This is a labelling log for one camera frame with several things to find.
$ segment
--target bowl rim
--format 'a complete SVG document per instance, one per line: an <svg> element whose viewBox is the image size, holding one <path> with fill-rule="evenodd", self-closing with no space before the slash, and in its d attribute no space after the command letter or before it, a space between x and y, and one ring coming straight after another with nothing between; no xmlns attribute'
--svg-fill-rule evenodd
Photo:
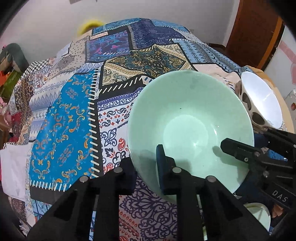
<svg viewBox="0 0 296 241"><path fill-rule="evenodd" d="M241 107L242 107L242 109L244 110L244 112L245 112L245 114L247 115L247 119L248 120L246 120L247 121L247 123L249 124L249 127L250 127L250 131L252 131L252 140L251 140L251 142L252 142L252 146L254 146L254 143L255 143L255 139L254 139L254 134L253 134L253 126L252 126L252 122L251 122L251 119L250 119L250 117L249 117L249 114L248 114L248 112L247 112L247 110L246 110L246 108L245 108L245 106L243 105L243 103L241 102L241 100L239 99L239 97L234 93L234 91L232 91L229 87L227 87L224 83L222 83L222 82L220 82L219 80L217 80L216 78L214 78L213 76L211 76L211 75L209 75L209 74L205 74L205 73L201 73L201 72L199 72L199 71L194 71L194 70L191 70L191 69L185 69L185 70L176 70L176 71L171 71L171 72L168 72L168 73L165 73L165 74L163 74L163 75L161 75L161 76L158 76L158 77L156 77L153 81L151 81L149 84L147 84L147 86L145 86L144 88L143 88L143 90L139 93L139 95L137 96L137 98L135 99L135 101L134 101L134 104L133 104L133 108L132 108L132 110L131 110L131 112L130 112L130 115L129 115L129 119L128 119L128 122L129 122L129 124L128 124L128 126L127 126L127 144L128 144L128 150L129 150L129 153L130 153L130 157L131 157L131 160L132 160L132 162L133 162L133 151L131 150L131 145L130 145L130 132L131 132L131 126L132 126L132 119L133 119L133 115L134 115L134 111L133 110L135 110L135 107L138 105L138 100L139 100L139 96L141 96L141 95L144 95L145 94L145 92L147 92L150 88L152 88L154 85L157 85L158 83L157 82L159 82L159 81L161 81L161 79L163 78L163 76L169 76L169 75L172 75L172 74L176 74L176 73L179 73L180 71L182 71L182 72L193 72L194 74L197 74L197 75L201 75L201 76L207 76L207 78L211 78L212 79L212 81L215 81L218 85L220 85L221 86L221 88L224 88L226 91L228 91L229 92L229 94L230 95L234 95L235 96L235 98L240 102L240 105L241 105ZM136 169L136 171L138 172L138 174L139 174L139 176L142 178L142 176L141 176L141 171L139 171L138 169L137 169L137 167L135 166L135 169ZM233 192L232 192L232 190L230 191L230 192L232 192L232 193L234 193L239 187L240 187L240 185L242 184L242 182L244 181L244 179L242 180L242 181L237 181L238 182L238 187L235 189L235 190L233 190ZM150 187L150 186L148 186L147 185L147 187L152 191L152 192L154 192L155 194L157 194L158 196L160 196L161 198L163 198L163 199L165 199L165 200L167 200L167 201L169 201L169 202L171 202L171 203L176 203L176 201L174 200L174 199L172 199L172 198L170 198L170 196L165 196L165 195L163 195L161 192L160 192L160 189L158 189L158 190L155 190L155 188L154 187Z"/></svg>
<svg viewBox="0 0 296 241"><path fill-rule="evenodd" d="M251 202L251 203L244 204L244 206L248 210L249 210L249 208L263 209L268 215L268 222L269 222L269 227L270 227L271 215L270 215L268 208L264 204L259 203L259 202Z"/></svg>

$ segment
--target white wall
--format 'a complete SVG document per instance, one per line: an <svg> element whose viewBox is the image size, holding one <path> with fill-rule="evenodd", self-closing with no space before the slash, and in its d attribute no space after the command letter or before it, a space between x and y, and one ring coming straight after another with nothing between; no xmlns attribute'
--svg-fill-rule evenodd
<svg viewBox="0 0 296 241"><path fill-rule="evenodd" d="M1 36L0 47L18 43L29 63L40 61L55 56L89 19L109 23L134 17L175 22L194 29L204 42L223 44L234 1L29 0Z"/></svg>
<svg viewBox="0 0 296 241"><path fill-rule="evenodd" d="M296 53L296 40L287 27L281 41L284 41L294 54ZM292 83L291 65L292 61L278 47L264 71L273 80L283 98L286 98L291 90L296 89L296 85Z"/></svg>
<svg viewBox="0 0 296 241"><path fill-rule="evenodd" d="M228 22L228 27L226 29L225 37L224 37L224 40L223 40L223 45L225 47L226 47L226 45L228 43L228 40L229 40L231 31L233 29L235 18L237 17L237 10L238 10L238 8L239 8L239 0L234 0L232 12L231 12L231 15L230 15L230 18L229 18L229 22Z"/></svg>

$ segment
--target wooden door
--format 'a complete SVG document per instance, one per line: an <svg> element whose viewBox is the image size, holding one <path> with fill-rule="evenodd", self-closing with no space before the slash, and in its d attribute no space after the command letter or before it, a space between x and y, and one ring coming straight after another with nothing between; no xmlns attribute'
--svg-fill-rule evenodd
<svg viewBox="0 0 296 241"><path fill-rule="evenodd" d="M226 55L240 66L261 69L275 45L281 25L281 18L267 0L240 0Z"/></svg>

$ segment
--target yellow object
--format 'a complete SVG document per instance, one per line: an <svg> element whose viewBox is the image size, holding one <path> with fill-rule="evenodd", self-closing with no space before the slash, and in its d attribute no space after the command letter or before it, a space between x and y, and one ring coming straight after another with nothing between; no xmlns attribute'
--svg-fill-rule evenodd
<svg viewBox="0 0 296 241"><path fill-rule="evenodd" d="M93 28L97 28L99 26L103 26L104 23L99 20L89 20L87 23L83 24L78 30L78 36L85 34L86 32L92 30Z"/></svg>

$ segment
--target white bowl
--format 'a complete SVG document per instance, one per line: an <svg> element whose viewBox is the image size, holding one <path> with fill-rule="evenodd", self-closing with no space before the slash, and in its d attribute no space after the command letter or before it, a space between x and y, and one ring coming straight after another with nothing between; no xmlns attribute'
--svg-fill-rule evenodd
<svg viewBox="0 0 296 241"><path fill-rule="evenodd" d="M253 124L280 128L283 123L281 107L266 82L251 72L243 72L239 98L247 109Z"/></svg>
<svg viewBox="0 0 296 241"><path fill-rule="evenodd" d="M263 205L262 203L253 202L253 203L247 203L244 204L246 209L253 214L253 216L262 224L266 230L269 230L270 227L270 213L268 211L268 208Z"/></svg>

